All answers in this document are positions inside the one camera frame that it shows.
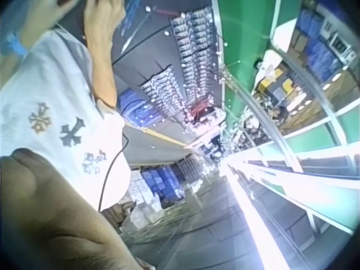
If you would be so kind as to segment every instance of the hanging merchandise display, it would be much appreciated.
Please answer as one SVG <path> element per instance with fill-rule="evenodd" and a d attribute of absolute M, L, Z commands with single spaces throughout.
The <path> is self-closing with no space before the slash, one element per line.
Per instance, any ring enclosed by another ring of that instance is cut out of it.
<path fill-rule="evenodd" d="M 208 85 L 216 74 L 213 63 L 217 61 L 217 35 L 212 9 L 182 13 L 171 20 L 171 25 L 179 48 L 187 104 L 191 106 L 208 97 Z"/>
<path fill-rule="evenodd" d="M 153 76 L 141 88 L 164 118 L 185 111 L 185 100 L 172 66 Z"/>
<path fill-rule="evenodd" d="M 212 172 L 215 164 L 204 156 L 190 155 L 177 163 L 188 183 L 196 182 Z"/>

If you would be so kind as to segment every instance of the black cable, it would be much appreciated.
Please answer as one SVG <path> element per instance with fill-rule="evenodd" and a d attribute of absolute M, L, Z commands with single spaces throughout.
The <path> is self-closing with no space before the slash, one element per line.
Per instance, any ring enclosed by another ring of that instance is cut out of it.
<path fill-rule="evenodd" d="M 129 102 L 125 108 L 121 111 L 120 115 L 123 115 L 123 113 L 126 111 L 126 109 L 133 103 L 135 102 L 139 102 L 139 101 L 144 101 L 143 99 L 138 99 L 138 100 L 133 100 L 131 102 Z M 116 156 L 114 157 L 114 159 L 112 160 L 107 172 L 106 172 L 106 176 L 105 176 L 105 180 L 102 184 L 102 190 L 101 190 L 101 195 L 100 195 L 100 200 L 99 200 L 99 207 L 98 207 L 98 211 L 100 212 L 101 211 L 101 204 L 102 204 L 102 199 L 104 197 L 104 192 L 105 192 L 105 187 L 106 187 L 106 182 L 107 182 L 107 178 L 109 177 L 109 174 L 110 174 L 110 171 L 111 171 L 111 168 L 113 167 L 116 159 L 119 157 L 119 155 L 126 149 L 126 147 L 129 145 L 129 138 L 123 133 L 123 136 L 126 140 L 126 143 L 124 144 L 123 148 L 121 148 L 121 150 L 116 154 Z"/>
<path fill-rule="evenodd" d="M 103 182 L 103 185 L 102 185 L 102 190 L 101 190 L 101 196 L 100 196 L 100 201 L 99 201 L 99 208 L 98 208 L 98 211 L 100 212 L 101 211 L 101 204 L 102 204 L 102 198 L 104 196 L 104 191 L 105 191 L 105 186 L 106 186 L 106 182 L 107 182 L 107 178 L 109 177 L 109 173 L 111 171 L 111 168 L 113 167 L 116 159 L 118 158 L 118 156 L 125 150 L 125 148 L 128 146 L 129 144 L 129 138 L 126 137 L 125 134 L 123 134 L 124 138 L 126 139 L 126 143 L 124 144 L 123 148 L 117 153 L 117 155 L 114 157 L 114 159 L 112 160 L 107 172 L 106 172 L 106 176 L 105 176 L 105 180 Z"/>

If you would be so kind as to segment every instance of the finger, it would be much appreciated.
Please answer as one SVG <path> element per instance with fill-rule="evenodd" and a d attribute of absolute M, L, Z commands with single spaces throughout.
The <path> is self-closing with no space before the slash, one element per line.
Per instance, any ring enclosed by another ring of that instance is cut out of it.
<path fill-rule="evenodd" d="M 79 0 L 69 0 L 66 3 L 60 6 L 60 11 L 62 14 L 67 14 L 70 10 L 72 10 L 77 4 Z"/>

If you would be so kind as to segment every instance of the hand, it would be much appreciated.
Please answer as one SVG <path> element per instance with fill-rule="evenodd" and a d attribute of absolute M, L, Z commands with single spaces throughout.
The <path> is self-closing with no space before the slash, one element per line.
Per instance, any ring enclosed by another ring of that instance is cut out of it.
<path fill-rule="evenodd" d="M 78 2 L 79 0 L 68 0 L 58 6 L 57 0 L 30 0 L 28 16 L 21 32 L 37 37 L 42 35 L 72 10 Z"/>
<path fill-rule="evenodd" d="M 124 18 L 124 0 L 87 0 L 84 28 L 90 53 L 111 51 L 114 31 Z"/>

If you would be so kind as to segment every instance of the cross graphic print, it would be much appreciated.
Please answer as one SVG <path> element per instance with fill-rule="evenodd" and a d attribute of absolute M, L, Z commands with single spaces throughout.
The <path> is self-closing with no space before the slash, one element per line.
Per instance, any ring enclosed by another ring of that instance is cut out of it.
<path fill-rule="evenodd" d="M 35 130 L 36 134 L 43 132 L 51 124 L 50 117 L 46 117 L 47 111 L 50 109 L 45 103 L 38 103 L 38 113 L 31 113 L 29 122 L 32 124 L 31 129 Z"/>
<path fill-rule="evenodd" d="M 72 141 L 74 141 L 74 145 L 78 145 L 79 143 L 81 143 L 81 136 L 76 136 L 76 133 L 80 130 L 80 128 L 83 127 L 85 127 L 84 120 L 78 117 L 76 117 L 76 124 L 72 130 L 69 129 L 69 125 L 63 125 L 61 133 L 64 133 L 66 135 L 64 137 L 60 137 L 62 140 L 62 145 L 72 147 Z"/>
<path fill-rule="evenodd" d="M 83 161 L 84 172 L 88 174 L 100 173 L 99 162 L 106 160 L 106 153 L 99 150 L 99 154 L 94 158 L 94 154 L 86 153 Z"/>

